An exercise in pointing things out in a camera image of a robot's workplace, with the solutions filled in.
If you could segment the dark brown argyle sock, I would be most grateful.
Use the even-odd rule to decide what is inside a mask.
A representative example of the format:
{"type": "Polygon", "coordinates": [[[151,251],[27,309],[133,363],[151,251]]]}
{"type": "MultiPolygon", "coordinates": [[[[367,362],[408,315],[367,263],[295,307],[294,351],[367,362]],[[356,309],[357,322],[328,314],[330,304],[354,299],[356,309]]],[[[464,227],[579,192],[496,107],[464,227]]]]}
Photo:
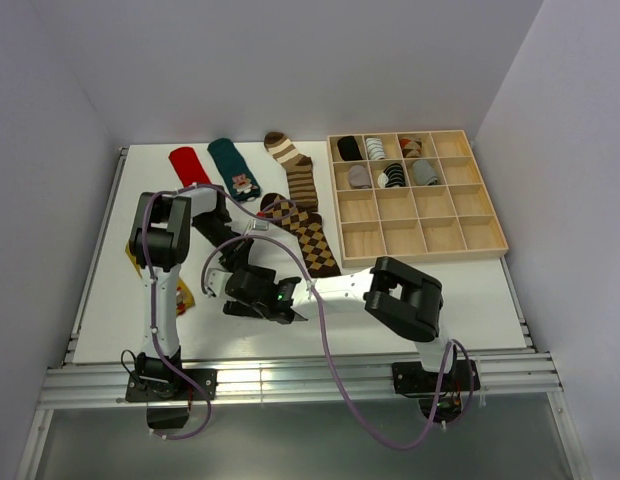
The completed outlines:
{"type": "Polygon", "coordinates": [[[323,230],[323,219],[316,213],[297,207],[277,193],[266,194],[260,204],[263,217],[293,235],[305,267],[314,279],[341,275],[338,262],[323,230]]]}

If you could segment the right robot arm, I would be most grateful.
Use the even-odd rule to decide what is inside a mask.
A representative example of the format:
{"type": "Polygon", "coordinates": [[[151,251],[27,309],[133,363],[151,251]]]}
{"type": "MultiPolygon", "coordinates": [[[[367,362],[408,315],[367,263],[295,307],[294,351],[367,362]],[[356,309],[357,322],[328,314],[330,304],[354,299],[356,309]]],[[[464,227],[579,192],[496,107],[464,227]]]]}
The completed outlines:
{"type": "Polygon", "coordinates": [[[234,272],[209,273],[206,287],[226,300],[227,315],[284,325],[367,313],[415,344],[428,386],[442,390],[457,377],[454,347],[440,325],[441,282],[395,258],[379,257],[371,268],[310,280],[277,280],[274,270],[247,264],[234,272]]]}

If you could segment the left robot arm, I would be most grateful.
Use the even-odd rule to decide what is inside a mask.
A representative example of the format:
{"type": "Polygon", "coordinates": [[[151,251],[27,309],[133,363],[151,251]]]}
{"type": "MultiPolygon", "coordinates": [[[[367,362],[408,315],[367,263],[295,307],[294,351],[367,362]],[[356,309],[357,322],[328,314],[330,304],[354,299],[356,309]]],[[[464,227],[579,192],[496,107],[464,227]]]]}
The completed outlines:
{"type": "Polygon", "coordinates": [[[227,198],[218,185],[196,183],[175,192],[145,192],[139,198],[128,247],[140,268],[146,307],[132,377],[139,387],[162,399],[177,397],[187,384],[176,326],[176,294],[191,230],[220,249],[225,270],[234,272],[248,264],[250,240],[222,245],[238,236],[229,227],[227,198]]]}

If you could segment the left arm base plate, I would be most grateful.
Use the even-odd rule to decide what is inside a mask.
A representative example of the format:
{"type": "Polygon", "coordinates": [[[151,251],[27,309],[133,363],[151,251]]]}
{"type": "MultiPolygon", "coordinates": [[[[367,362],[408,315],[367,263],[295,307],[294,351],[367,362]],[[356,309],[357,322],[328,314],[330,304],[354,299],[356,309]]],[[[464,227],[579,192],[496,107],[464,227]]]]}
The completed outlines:
{"type": "Polygon", "coordinates": [[[212,368],[186,370],[187,376],[197,384],[194,386],[176,376],[172,383],[131,377],[125,393],[128,403],[153,403],[168,401],[214,400],[217,387],[217,371],[212,368]]]}

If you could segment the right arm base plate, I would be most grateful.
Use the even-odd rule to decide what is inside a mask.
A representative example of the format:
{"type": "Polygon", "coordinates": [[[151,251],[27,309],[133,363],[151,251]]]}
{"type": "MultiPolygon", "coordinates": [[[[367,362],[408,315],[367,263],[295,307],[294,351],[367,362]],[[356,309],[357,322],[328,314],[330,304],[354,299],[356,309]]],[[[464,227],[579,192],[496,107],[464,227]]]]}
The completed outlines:
{"type": "MultiPolygon", "coordinates": [[[[438,379],[437,372],[425,371],[420,362],[391,364],[394,392],[404,396],[432,396],[438,379]]],[[[469,392],[481,389],[479,372],[474,360],[457,361],[451,371],[442,377],[441,393],[469,392]]]]}

